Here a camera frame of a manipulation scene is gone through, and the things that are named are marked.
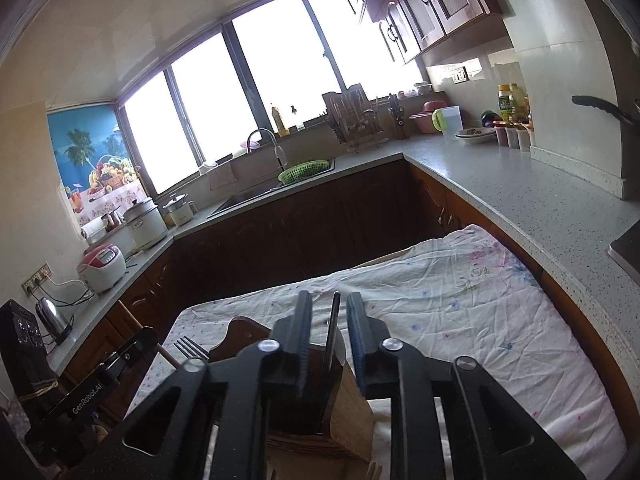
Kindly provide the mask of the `white jug green lid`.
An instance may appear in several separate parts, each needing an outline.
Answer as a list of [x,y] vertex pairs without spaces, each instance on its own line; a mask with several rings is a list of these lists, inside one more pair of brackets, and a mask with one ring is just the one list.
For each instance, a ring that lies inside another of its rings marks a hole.
[[454,140],[458,132],[463,129],[460,107],[446,106],[434,110],[432,113],[434,128],[441,132],[446,140]]

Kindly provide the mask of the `pink plastic basin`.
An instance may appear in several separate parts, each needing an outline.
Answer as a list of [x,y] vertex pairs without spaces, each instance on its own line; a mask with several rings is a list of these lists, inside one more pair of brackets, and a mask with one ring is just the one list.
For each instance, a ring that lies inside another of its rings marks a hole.
[[418,127],[420,133],[431,134],[436,133],[432,116],[435,110],[447,107],[448,104],[442,100],[426,101],[419,113],[413,114],[409,119]]

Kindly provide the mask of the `large white rice cooker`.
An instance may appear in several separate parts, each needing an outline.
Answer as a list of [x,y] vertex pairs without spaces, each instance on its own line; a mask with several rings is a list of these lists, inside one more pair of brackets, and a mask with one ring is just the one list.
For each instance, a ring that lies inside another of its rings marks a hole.
[[134,200],[124,212],[124,220],[139,250],[147,250],[167,236],[167,226],[152,198]]

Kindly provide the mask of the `upper wooden cabinets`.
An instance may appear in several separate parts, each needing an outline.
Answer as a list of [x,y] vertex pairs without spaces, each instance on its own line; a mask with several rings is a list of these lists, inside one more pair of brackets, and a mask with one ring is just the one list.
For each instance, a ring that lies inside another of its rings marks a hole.
[[392,55],[427,66],[462,62],[486,47],[510,46],[499,0],[348,0],[380,26]]

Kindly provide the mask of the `metal fork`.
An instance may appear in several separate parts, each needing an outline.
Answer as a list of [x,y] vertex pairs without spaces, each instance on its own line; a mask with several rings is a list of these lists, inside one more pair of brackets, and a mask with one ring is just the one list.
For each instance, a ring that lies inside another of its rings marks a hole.
[[193,339],[188,336],[180,336],[175,342],[174,346],[187,358],[187,359],[199,359],[203,362],[208,361],[208,352]]

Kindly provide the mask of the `tropical fruit poster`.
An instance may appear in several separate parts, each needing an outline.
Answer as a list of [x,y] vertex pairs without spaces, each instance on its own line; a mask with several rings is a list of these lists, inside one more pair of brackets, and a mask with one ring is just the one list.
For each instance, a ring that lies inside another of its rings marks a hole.
[[146,199],[110,104],[47,116],[53,154],[77,223],[112,211],[123,214]]

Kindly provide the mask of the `yellow oil bottle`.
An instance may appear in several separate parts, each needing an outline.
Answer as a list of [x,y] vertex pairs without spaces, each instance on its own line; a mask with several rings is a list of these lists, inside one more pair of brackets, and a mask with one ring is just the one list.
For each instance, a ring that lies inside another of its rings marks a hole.
[[528,121],[526,99],[518,84],[499,84],[498,104],[504,122]]

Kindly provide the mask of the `black wok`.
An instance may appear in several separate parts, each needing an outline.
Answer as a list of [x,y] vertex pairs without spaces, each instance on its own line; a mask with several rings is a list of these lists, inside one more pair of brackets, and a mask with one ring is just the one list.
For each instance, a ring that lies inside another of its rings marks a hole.
[[607,100],[596,98],[595,96],[572,96],[570,99],[575,105],[603,110],[605,113],[612,115],[622,124],[626,124],[636,129],[639,128],[638,119],[634,119],[628,113],[623,112],[617,105],[608,102]]

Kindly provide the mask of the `green sink basket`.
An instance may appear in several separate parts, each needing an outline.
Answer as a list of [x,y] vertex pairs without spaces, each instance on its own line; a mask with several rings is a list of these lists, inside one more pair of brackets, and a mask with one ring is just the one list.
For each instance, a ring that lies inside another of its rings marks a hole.
[[278,181],[283,185],[291,185],[306,180],[331,168],[331,163],[326,159],[310,160],[283,170],[278,175]]

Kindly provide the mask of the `gas stove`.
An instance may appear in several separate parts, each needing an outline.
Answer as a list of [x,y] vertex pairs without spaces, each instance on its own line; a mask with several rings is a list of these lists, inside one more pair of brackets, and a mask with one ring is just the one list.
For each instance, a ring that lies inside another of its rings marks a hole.
[[608,246],[608,255],[640,284],[640,221]]

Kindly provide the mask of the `white floral tablecloth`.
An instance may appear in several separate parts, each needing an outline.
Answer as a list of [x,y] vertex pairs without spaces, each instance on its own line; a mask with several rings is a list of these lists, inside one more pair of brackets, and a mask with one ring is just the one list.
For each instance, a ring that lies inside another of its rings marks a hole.
[[533,416],[589,479],[603,479],[627,445],[593,365],[526,266],[477,226],[426,240],[356,268],[187,308],[137,391],[146,398],[189,337],[219,344],[232,318],[271,326],[309,292],[311,338],[326,339],[334,294],[359,292],[367,314],[424,356],[472,356]]

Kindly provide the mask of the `paper towel roll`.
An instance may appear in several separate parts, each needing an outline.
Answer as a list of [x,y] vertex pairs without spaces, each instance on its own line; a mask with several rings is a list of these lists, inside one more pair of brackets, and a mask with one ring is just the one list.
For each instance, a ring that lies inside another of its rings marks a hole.
[[89,244],[97,242],[106,234],[105,220],[95,218],[89,221],[81,227],[80,234]]

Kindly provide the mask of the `yellow bottle on windowsill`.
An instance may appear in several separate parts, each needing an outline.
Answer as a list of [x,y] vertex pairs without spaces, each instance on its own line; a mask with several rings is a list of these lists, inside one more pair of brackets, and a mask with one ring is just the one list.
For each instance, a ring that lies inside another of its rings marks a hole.
[[288,128],[285,127],[282,116],[279,110],[277,109],[277,107],[275,106],[271,107],[271,116],[273,118],[274,123],[276,124],[278,135],[281,138],[283,138],[284,136],[288,136],[290,132],[288,131]]

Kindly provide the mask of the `steel electric kettle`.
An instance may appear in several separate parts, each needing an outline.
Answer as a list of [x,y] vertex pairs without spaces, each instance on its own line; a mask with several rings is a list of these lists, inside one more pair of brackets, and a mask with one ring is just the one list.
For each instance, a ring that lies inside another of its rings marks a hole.
[[68,320],[60,309],[47,298],[41,298],[36,303],[36,313],[41,323],[54,342],[59,346],[72,331],[72,323]]

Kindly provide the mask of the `white plate with food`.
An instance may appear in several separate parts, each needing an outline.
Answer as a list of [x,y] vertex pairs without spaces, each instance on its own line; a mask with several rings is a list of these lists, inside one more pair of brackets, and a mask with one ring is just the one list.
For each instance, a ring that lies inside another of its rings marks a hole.
[[483,144],[497,139],[495,128],[469,128],[456,133],[456,139],[466,145]]

